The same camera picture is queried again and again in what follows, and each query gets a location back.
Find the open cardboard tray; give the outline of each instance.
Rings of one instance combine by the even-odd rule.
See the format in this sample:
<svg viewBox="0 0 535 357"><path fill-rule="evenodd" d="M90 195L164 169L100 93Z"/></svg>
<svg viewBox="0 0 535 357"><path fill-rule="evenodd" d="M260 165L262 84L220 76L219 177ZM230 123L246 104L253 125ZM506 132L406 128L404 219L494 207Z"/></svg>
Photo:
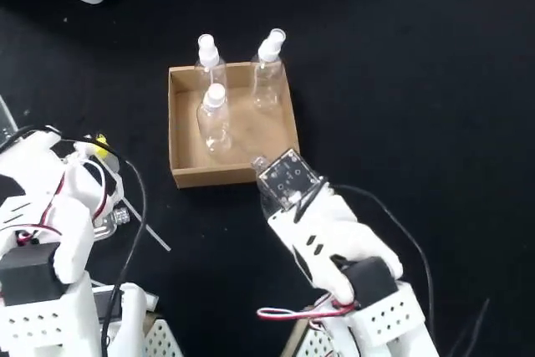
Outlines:
<svg viewBox="0 0 535 357"><path fill-rule="evenodd" d="M250 63L227 65L232 149L224 158L215 158L206 150L197 125L203 93L196 88L194 67L169 69L169 162L179 187L255 181L254 156L275 159L288 148L299 151L286 73L280 107L268 113L252 105L250 73Z"/></svg>

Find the black table surface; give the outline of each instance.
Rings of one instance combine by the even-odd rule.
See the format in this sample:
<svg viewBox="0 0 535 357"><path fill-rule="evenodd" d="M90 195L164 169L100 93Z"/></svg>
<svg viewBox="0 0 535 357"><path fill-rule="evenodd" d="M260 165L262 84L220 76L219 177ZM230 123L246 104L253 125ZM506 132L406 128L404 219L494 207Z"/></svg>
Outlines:
<svg viewBox="0 0 535 357"><path fill-rule="evenodd" d="M291 324L256 309L299 309L318 291L253 184L179 191L167 154L168 67L195 63L204 32L227 61L248 60L273 27L288 34L303 155L376 193L425 249L440 352L490 298L473 355L532 355L533 0L0 0L0 91L20 125L103 131L139 167L172 251L145 236L128 279L160 295L187 356L275 356ZM372 202L347 200L425 306L415 249ZM115 280L135 229L95 245L95 279Z"/></svg>

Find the red and white wire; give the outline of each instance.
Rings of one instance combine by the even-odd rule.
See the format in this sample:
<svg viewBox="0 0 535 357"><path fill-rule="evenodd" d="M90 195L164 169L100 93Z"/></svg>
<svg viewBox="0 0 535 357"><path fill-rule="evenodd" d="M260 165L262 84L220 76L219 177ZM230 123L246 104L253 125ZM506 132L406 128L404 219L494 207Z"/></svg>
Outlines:
<svg viewBox="0 0 535 357"><path fill-rule="evenodd" d="M100 216L100 214L104 210L104 207L106 206L106 198L108 196L108 194L106 194L106 176L104 174L104 170L102 169L102 166L92 161L91 159L83 159L80 161L80 163L82 165L86 163L88 165L92 165L92 167L94 167L100 174L100 185L102 186L102 196L100 197L99 204L97 208L94 210L93 216L91 217L92 220L94 221L97 217Z"/></svg>
<svg viewBox="0 0 535 357"><path fill-rule="evenodd" d="M16 232L18 230L24 230L24 231L27 232L28 229L44 230L44 231L51 232L51 233L54 233L54 234L58 234L58 235L61 236L61 232L58 229L54 229L53 227L45 226L45 225L33 225L33 224L21 224L21 225L4 226L4 227L0 227L0 232L3 232L5 230L10 230L12 232Z"/></svg>
<svg viewBox="0 0 535 357"><path fill-rule="evenodd" d="M54 200L54 197L57 196L61 190L64 188L65 184L65 172L61 175L61 179L59 180L59 184L56 187L56 191L53 193L52 198L50 199L50 202L48 203L47 207L45 208L43 215L41 215L41 220L39 221L39 225L46 226L46 221L48 218L48 214L50 213L50 210L52 209L52 201Z"/></svg>
<svg viewBox="0 0 535 357"><path fill-rule="evenodd" d="M257 311L257 316L261 319L266 319L269 321L289 321L295 319L321 319L340 317L354 310L354 304L339 306L336 303L333 303L333 306L339 309L335 311L323 312L316 311L316 309L311 309L309 311L296 312L292 311L291 309L276 309L273 307L264 307Z"/></svg>

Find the plastic bottle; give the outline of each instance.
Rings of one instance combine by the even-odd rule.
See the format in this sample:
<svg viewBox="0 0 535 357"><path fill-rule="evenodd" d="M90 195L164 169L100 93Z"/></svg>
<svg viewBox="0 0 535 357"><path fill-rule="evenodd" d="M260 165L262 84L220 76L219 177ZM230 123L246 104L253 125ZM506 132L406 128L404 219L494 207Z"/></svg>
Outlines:
<svg viewBox="0 0 535 357"><path fill-rule="evenodd" d="M197 122L206 148L213 154L222 155L230 150L232 139L229 132L227 91L222 84L210 85L197 109Z"/></svg>
<svg viewBox="0 0 535 357"><path fill-rule="evenodd" d="M218 83L227 87L227 66L219 56L219 51L210 34L202 34L199 43L199 60L195 65L198 88L207 91L210 85Z"/></svg>
<svg viewBox="0 0 535 357"><path fill-rule="evenodd" d="M270 110L280 101L284 65L278 54L285 39L282 29L272 29L252 58L252 101L261 110Z"/></svg>

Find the white robotic hand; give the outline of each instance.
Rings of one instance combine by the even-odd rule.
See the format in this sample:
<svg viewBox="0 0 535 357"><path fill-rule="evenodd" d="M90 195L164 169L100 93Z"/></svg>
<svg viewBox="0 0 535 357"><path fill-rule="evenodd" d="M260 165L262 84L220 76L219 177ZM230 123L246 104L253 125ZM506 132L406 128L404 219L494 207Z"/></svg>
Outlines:
<svg viewBox="0 0 535 357"><path fill-rule="evenodd" d="M340 266L370 257L383 259L393 278L403 274L395 252L359 223L344 199L294 150L264 165L258 181L281 206L269 225L315 288L329 291L341 304L353 303L353 288Z"/></svg>
<svg viewBox="0 0 535 357"><path fill-rule="evenodd" d="M298 223L297 207L279 211L268 220L315 288L329 291L340 303L354 301L349 280L339 263L380 257L394 278L403 274L398 256L357 217L328 183L312 201Z"/></svg>

